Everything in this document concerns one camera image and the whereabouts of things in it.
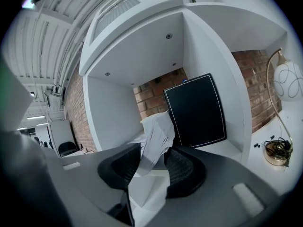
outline lamp stem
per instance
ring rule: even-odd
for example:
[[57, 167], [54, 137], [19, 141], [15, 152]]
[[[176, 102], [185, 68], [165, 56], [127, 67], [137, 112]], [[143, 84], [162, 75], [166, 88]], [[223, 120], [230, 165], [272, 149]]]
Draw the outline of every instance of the lamp stem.
[[280, 115], [279, 115], [277, 109], [275, 108], [275, 105], [274, 105], [273, 100], [271, 99], [271, 94], [270, 94], [270, 90], [269, 90], [269, 80], [268, 80], [269, 66], [270, 66], [271, 60], [273, 59], [274, 55], [277, 54], [277, 53], [279, 53], [279, 52], [281, 52], [281, 50], [282, 50], [282, 49], [280, 48], [280, 49], [278, 49], [277, 51], [275, 51], [275, 52], [271, 55], [271, 57], [269, 58], [269, 60], [268, 60], [268, 62], [267, 62], [267, 68], [266, 68], [266, 84], [267, 84], [267, 91], [268, 91], [268, 94], [269, 94], [269, 100], [270, 100], [270, 102], [271, 102], [271, 105], [272, 105], [273, 108], [274, 108], [274, 111], [275, 111], [275, 113], [276, 113], [278, 119], [279, 119], [280, 122], [282, 123], [282, 125], [283, 125], [283, 127], [284, 127], [284, 129], [285, 129], [285, 131], [286, 131], [286, 133], [287, 133], [287, 135], [288, 135], [288, 137], [289, 137], [289, 139], [290, 139], [290, 148], [289, 148], [289, 151], [292, 152], [292, 149], [293, 149], [293, 139], [292, 139], [292, 137], [290, 136], [290, 133], [289, 133], [288, 129], [286, 128], [284, 122], [282, 121], [282, 119], [281, 119], [281, 117], [280, 117]]

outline ceiling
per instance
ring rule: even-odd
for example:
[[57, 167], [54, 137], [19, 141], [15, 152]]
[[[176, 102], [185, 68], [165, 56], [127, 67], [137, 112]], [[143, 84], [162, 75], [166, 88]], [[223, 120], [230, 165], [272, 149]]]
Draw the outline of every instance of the ceiling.
[[36, 122], [27, 121], [30, 116], [45, 115], [49, 120], [63, 117], [63, 89], [80, 61], [94, 14], [105, 1], [40, 0], [16, 16], [3, 39], [1, 53], [14, 75], [35, 94], [21, 126], [35, 126]]

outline lamp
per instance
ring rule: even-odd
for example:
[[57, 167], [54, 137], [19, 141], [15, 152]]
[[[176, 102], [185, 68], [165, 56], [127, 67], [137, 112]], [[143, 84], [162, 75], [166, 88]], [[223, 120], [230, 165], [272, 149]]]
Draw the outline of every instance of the lamp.
[[299, 101], [303, 98], [303, 72], [302, 69], [291, 60], [287, 60], [281, 53], [282, 49], [275, 51], [267, 62], [266, 69], [266, 83], [267, 91], [269, 94], [270, 102], [274, 108], [274, 111], [286, 130], [289, 140], [279, 138], [278, 140], [272, 140], [265, 145], [264, 156], [265, 159], [276, 166], [288, 166], [291, 153], [293, 151], [293, 139], [290, 136], [288, 129], [275, 105], [271, 99], [268, 81], [268, 71], [272, 58], [278, 54], [278, 63], [274, 73], [274, 87], [278, 97], [282, 101]]

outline white lamp shade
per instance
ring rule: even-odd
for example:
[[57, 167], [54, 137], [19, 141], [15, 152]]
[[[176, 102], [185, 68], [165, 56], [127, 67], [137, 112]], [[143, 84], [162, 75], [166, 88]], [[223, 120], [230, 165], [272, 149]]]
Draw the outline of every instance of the white lamp shade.
[[279, 65], [274, 74], [276, 93], [282, 101], [303, 99], [303, 72], [293, 61]]

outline ceiling light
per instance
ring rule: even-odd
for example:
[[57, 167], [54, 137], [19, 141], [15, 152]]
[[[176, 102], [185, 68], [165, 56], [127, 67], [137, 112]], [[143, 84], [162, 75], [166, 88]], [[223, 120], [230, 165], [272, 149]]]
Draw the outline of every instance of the ceiling light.
[[45, 116], [29, 117], [27, 119], [43, 119]]
[[48, 123], [40, 123], [40, 124], [37, 124], [36, 126], [40, 126], [40, 125], [46, 125]]
[[25, 2], [22, 4], [22, 7], [26, 9], [32, 9], [34, 7], [34, 3], [32, 3], [32, 0], [25, 0]]

